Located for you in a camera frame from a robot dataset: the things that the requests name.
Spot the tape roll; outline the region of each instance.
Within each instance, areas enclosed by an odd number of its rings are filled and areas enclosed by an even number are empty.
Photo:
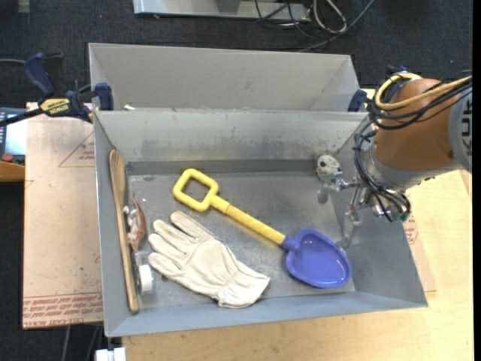
[[[140,278],[140,292],[148,293],[153,290],[153,276],[149,265],[140,265],[138,268],[138,275]]]

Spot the glove finger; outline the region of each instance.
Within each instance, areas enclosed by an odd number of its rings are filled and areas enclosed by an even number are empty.
[[[159,253],[151,253],[148,257],[149,265],[165,277],[175,280],[179,275],[180,269],[169,258]]]
[[[199,241],[201,238],[213,237],[213,234],[209,230],[182,211],[172,213],[171,222],[187,235],[191,236],[194,241]]]
[[[154,221],[153,230],[180,252],[188,253],[190,251],[189,248],[193,243],[191,237],[163,220]]]
[[[184,267],[187,255],[183,251],[180,251],[176,247],[173,247],[162,236],[157,234],[150,234],[149,243],[156,253],[163,255],[169,261],[173,262],[176,267]]]

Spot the work glove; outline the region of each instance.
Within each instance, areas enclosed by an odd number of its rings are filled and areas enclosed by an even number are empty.
[[[270,278],[236,260],[234,254],[200,223],[182,211],[171,215],[173,227],[153,223],[149,264],[191,291],[218,301],[224,308],[245,308],[256,302]]]

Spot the yellow handle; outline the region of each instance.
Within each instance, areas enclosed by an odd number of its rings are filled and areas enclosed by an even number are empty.
[[[182,191],[184,186],[191,178],[196,179],[209,188],[209,191],[202,202],[193,199],[193,197],[188,196]],[[265,225],[260,220],[257,220],[256,218],[251,217],[249,214],[246,214],[238,208],[232,206],[225,199],[220,198],[217,195],[218,192],[219,185],[217,182],[211,177],[208,177],[206,174],[195,170],[194,168],[188,168],[185,170],[172,189],[172,193],[177,201],[182,202],[196,211],[206,211],[209,206],[212,206],[224,214],[229,215],[231,218],[242,223],[243,225],[250,227],[255,232],[258,232],[266,238],[271,239],[277,244],[281,245],[283,243],[285,238],[284,234],[272,229],[270,226]]]

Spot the toy shovel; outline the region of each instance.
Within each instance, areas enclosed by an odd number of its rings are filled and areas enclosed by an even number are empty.
[[[190,179],[195,179],[209,190],[202,202],[185,194],[182,189]],[[202,172],[189,168],[175,183],[172,193],[179,202],[196,211],[206,211],[210,206],[271,239],[287,250],[286,266],[289,273],[310,285],[321,288],[341,287],[351,278],[351,266],[346,254],[336,244],[313,229],[301,230],[294,238],[265,225],[225,199],[220,198],[217,182]]]

